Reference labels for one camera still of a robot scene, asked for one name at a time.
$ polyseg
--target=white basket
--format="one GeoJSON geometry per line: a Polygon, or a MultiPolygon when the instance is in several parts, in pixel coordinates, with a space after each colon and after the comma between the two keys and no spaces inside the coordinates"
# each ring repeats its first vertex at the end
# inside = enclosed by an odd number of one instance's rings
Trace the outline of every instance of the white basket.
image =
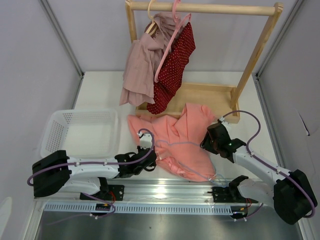
{"type": "Polygon", "coordinates": [[[118,113],[115,109],[60,110],[52,114],[40,155],[66,150],[76,158],[113,157],[118,152],[118,113]]]}

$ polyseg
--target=pink hanger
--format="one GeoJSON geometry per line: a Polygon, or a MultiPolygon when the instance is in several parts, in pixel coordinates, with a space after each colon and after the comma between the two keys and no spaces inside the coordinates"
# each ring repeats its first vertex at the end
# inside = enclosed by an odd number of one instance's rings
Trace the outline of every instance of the pink hanger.
{"type": "MultiPolygon", "coordinates": [[[[178,22],[178,19],[179,19],[179,18],[176,16],[176,7],[177,7],[177,4],[180,3],[180,2],[181,2],[181,0],[174,0],[173,5],[172,5],[172,18],[173,18],[173,21],[174,21],[175,23],[177,23],[177,22],[178,22]]],[[[171,39],[170,39],[170,41],[169,41],[169,43],[168,43],[168,45],[167,45],[167,47],[166,47],[166,49],[165,49],[165,52],[164,52],[163,57],[162,57],[162,59],[161,59],[161,62],[160,62],[159,66],[158,66],[158,68],[157,68],[157,70],[156,70],[156,72],[155,72],[155,76],[154,76],[154,82],[155,82],[155,83],[159,82],[159,80],[158,80],[158,75],[159,75],[159,72],[160,72],[160,70],[161,70],[161,67],[162,67],[162,65],[164,64],[165,59],[166,59],[166,57],[167,57],[167,55],[168,55],[168,53],[169,53],[169,49],[170,49],[173,41],[175,40],[176,35],[177,35],[177,33],[179,32],[179,29],[182,27],[182,25],[185,23],[185,21],[186,21],[187,19],[188,19],[188,21],[190,22],[190,20],[191,20],[191,13],[188,13],[188,14],[183,18],[183,20],[179,22],[179,24],[176,24],[176,25],[175,25],[175,30],[174,30],[174,32],[173,32],[173,34],[172,34],[172,37],[171,37],[171,39]]]]}

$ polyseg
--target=wooden clothing rack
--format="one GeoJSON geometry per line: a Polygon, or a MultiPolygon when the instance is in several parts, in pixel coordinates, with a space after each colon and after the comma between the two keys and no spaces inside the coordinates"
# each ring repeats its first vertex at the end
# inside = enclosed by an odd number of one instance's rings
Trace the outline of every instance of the wooden clothing rack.
{"type": "MultiPolygon", "coordinates": [[[[125,0],[125,10],[129,24],[131,42],[137,39],[134,11],[147,11],[148,5],[149,2],[125,0]]],[[[153,2],[150,6],[150,11],[171,12],[172,8],[173,3],[170,2],[153,2]]],[[[283,11],[283,8],[283,4],[279,2],[275,3],[274,6],[179,3],[176,6],[177,12],[255,15],[269,16],[269,18],[264,25],[237,87],[207,83],[182,83],[181,88],[177,91],[167,109],[156,116],[171,115],[179,118],[186,102],[208,105],[217,117],[220,117],[230,111],[238,110],[238,99],[252,71],[254,70],[254,67],[283,11]]],[[[145,103],[136,108],[135,114],[137,116],[142,114],[152,115],[147,111],[145,103]]],[[[231,114],[226,117],[226,120],[230,123],[238,123],[240,120],[240,114],[238,112],[231,114]]]]}

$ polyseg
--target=red polka dot garment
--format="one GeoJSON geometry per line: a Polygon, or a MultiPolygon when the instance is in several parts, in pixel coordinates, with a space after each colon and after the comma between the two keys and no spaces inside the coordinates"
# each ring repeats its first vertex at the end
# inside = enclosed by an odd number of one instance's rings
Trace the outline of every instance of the red polka dot garment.
{"type": "Polygon", "coordinates": [[[195,49],[194,34],[188,22],[162,65],[158,75],[159,82],[154,82],[154,104],[148,103],[146,106],[150,113],[160,114],[166,110],[168,103],[181,87],[184,69],[195,49]]]}

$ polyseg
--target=beige hanger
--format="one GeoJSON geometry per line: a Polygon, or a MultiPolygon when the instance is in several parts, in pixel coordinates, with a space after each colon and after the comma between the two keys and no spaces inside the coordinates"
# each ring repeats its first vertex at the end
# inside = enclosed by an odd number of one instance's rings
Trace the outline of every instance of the beige hanger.
{"type": "Polygon", "coordinates": [[[156,30],[157,30],[157,28],[158,28],[158,25],[155,23],[155,20],[154,20],[154,16],[151,16],[150,15],[150,7],[151,7],[151,4],[153,3],[153,2],[155,2],[156,0],[151,0],[150,2],[149,2],[149,5],[148,5],[148,9],[147,9],[147,13],[148,13],[148,17],[149,17],[149,19],[151,19],[151,24],[150,24],[150,26],[147,28],[147,30],[145,31],[147,34],[149,34],[150,36],[152,35],[152,34],[154,34],[155,32],[156,32],[156,30]]]}

